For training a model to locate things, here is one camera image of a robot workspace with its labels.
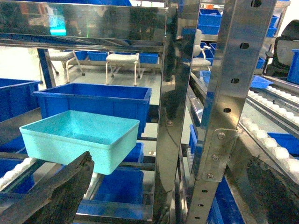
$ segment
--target screw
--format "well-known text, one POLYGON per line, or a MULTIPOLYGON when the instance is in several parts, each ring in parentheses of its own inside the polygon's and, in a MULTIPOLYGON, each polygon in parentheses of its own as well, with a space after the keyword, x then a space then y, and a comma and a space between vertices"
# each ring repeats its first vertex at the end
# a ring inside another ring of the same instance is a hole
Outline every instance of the screw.
POLYGON ((211 173, 208 173, 206 176, 207 176, 208 179, 213 179, 214 178, 214 175, 211 174, 211 173))
POLYGON ((213 155, 212 155, 212 159, 213 159, 214 161, 218 161, 218 160, 219 160, 219 156, 216 155, 216 154, 213 154, 213 155))
POLYGON ((223 139, 225 139, 225 133, 220 132, 220 133, 217 135, 217 137, 218 137, 219 140, 223 140, 223 139))

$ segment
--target plastic bin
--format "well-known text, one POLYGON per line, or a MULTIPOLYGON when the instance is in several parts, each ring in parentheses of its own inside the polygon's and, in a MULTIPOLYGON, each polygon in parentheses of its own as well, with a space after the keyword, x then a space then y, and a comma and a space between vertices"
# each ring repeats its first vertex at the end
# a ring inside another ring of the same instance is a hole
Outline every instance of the plastic bin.
POLYGON ((123 160, 124 162, 143 162, 143 143, 137 142, 136 146, 123 160))
MULTIPOLYGON (((0 159, 0 177, 3 177, 7 171, 14 169, 14 167, 23 162, 23 160, 15 159, 0 159)), ((13 193, 26 194, 34 186, 33 176, 29 176, 13 193)))
POLYGON ((106 57, 108 56, 108 52, 95 52, 95 51, 88 51, 88 57, 91 61, 106 61, 106 57))
POLYGON ((140 63, 147 63, 147 64, 158 63, 158 54, 140 53, 139 57, 140 57, 140 63))
POLYGON ((292 52, 294 56, 287 80, 299 84, 299 49, 293 49, 292 52))
POLYGON ((27 154, 22 136, 0 146, 0 152, 27 154))
POLYGON ((209 83, 210 82, 210 76, 211 76, 211 71, 200 71, 199 72, 200 77, 202 77, 204 79, 205 83, 209 83))
POLYGON ((197 27, 198 29, 201 30, 202 34, 211 34, 211 35, 217 35, 220 29, 220 26, 201 25, 201 24, 198 24, 197 27))
POLYGON ((267 32, 266 37, 273 37, 273 36, 275 35, 275 33, 276 33, 276 30, 277 30, 277 28, 275 28, 275 27, 270 27, 270 28, 268 29, 268 32, 267 32))
POLYGON ((299 155, 299 140, 291 134, 286 133, 268 133, 272 138, 275 138, 281 147, 285 147, 290 154, 299 155))
POLYGON ((38 107, 32 96, 40 81, 0 78, 0 122, 38 107))
POLYGON ((213 55, 215 55, 217 44, 216 43, 210 43, 209 46, 211 47, 211 51, 212 51, 213 55))
MULTIPOLYGON (((204 48, 204 46, 207 46, 207 44, 205 42, 200 43, 200 47, 204 48)), ((214 61, 214 54, 212 53, 212 51, 210 49, 206 49, 205 50, 205 54, 206 54, 206 60, 208 60, 209 62, 211 62, 211 65, 213 65, 213 61, 214 61)), ((200 53, 198 55, 198 57, 204 57, 204 55, 202 53, 200 53)))
POLYGON ((79 111, 20 127, 29 157, 67 165, 89 151, 93 171, 109 175, 136 145, 138 120, 79 111))
POLYGON ((277 16, 272 16, 272 19, 271 19, 271 22, 270 22, 270 28, 273 28, 276 21, 278 20, 279 18, 277 16))
POLYGON ((266 62, 266 61, 260 57, 260 58, 258 59, 256 68, 257 68, 257 69, 261 69, 261 68, 263 67, 263 64, 264 64, 265 62, 266 62))
POLYGON ((253 76, 253 80, 251 81, 251 88, 258 88, 258 89, 266 89, 268 85, 273 84, 273 82, 269 81, 260 76, 253 76))
POLYGON ((94 200, 142 204, 143 172, 129 168, 117 168, 105 176, 94 200))
POLYGON ((218 10, 201 9, 199 12, 199 24, 209 26, 220 26, 222 15, 218 10))
POLYGON ((140 120, 138 137, 144 132, 150 108, 151 88, 66 84, 33 93, 38 97, 42 118, 67 110, 98 113, 140 120))

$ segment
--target stainless steel rack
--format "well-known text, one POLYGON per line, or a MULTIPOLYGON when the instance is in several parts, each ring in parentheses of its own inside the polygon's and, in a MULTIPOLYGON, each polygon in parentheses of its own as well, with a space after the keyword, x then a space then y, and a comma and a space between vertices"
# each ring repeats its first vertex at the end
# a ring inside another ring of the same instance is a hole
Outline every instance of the stainless steel rack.
POLYGON ((210 84, 205 87, 194 74, 189 86, 195 34, 181 34, 183 28, 197 28, 199 1, 170 0, 165 8, 0 1, 0 45, 39 48, 47 87, 55 86, 47 48, 163 53, 155 165, 150 162, 121 164, 155 171, 153 203, 83 200, 81 204, 102 206, 110 212, 105 216, 77 214, 76 222, 204 224, 217 186, 225 175, 244 221, 264 223, 262 209, 255 207, 257 201, 248 198, 252 190, 237 190, 237 186, 247 184, 239 177, 246 172, 246 164, 253 155, 259 154, 269 165, 277 166, 238 123, 277 4, 282 3, 276 0, 263 0, 261 5, 248 0, 225 2, 210 84), (57 9, 58 14, 46 13, 46 8, 57 9), (51 33, 49 21, 53 18, 65 22, 63 36, 51 33), (173 91, 168 91, 166 78, 169 76, 175 77, 173 91), (186 104, 199 137, 197 144, 203 148, 202 153, 195 152, 189 183, 185 182, 183 169, 185 146, 180 144, 186 104), (171 113, 173 126, 168 126, 171 113), (180 182, 179 203, 175 203, 176 174, 180 182), (116 208, 139 211, 142 219, 117 217, 113 213, 116 208))

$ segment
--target white roller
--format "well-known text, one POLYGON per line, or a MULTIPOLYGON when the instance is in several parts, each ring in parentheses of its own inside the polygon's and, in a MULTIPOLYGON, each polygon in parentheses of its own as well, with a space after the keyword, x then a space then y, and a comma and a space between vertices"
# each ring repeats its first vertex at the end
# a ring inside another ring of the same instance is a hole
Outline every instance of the white roller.
POLYGON ((299 160, 296 159, 286 159, 284 160, 284 165, 288 171, 293 174, 299 174, 299 160))
POLYGON ((249 131, 253 132, 253 131, 259 130, 260 128, 258 127, 257 124, 250 124, 248 129, 249 129, 249 131))
POLYGON ((268 133, 264 130, 255 130, 252 132, 254 136, 256 136, 257 139, 264 139, 268 138, 268 133))
POLYGON ((264 139, 261 139, 261 142, 264 146, 266 146, 266 148, 274 148, 274 147, 278 146, 278 144, 274 138, 264 138, 264 139))
POLYGON ((273 155, 278 159, 278 160, 285 160, 290 158, 290 154, 288 150, 284 147, 275 147, 271 148, 273 155))
POLYGON ((273 103, 273 102, 271 102, 271 101, 268 101, 268 102, 266 103, 266 105, 267 105, 267 107, 270 107, 270 108, 272 108, 272 106, 274 105, 274 103, 273 103))
POLYGON ((285 114, 285 117, 288 118, 288 119, 290 119, 290 120, 292 120, 295 117, 295 114, 292 113, 292 112, 287 112, 285 114))
POLYGON ((278 112, 278 110, 279 110, 279 106, 278 106, 277 104, 274 104, 274 105, 272 106, 272 109, 273 109, 274 111, 278 112))
POLYGON ((285 108, 279 108, 279 109, 278 109, 278 113, 281 114, 282 116, 285 116, 286 113, 287 113, 287 111, 286 111, 285 108))

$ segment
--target stool leg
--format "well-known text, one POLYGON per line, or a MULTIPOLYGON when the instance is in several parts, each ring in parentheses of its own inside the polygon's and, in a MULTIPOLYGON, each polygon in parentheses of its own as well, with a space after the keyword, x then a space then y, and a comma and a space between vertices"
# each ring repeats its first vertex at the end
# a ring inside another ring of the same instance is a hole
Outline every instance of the stool leg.
POLYGON ((106 62, 106 84, 108 85, 108 63, 106 62))
POLYGON ((134 86, 137 86, 137 84, 136 84, 136 70, 137 70, 137 63, 135 64, 135 69, 134 69, 134 86))

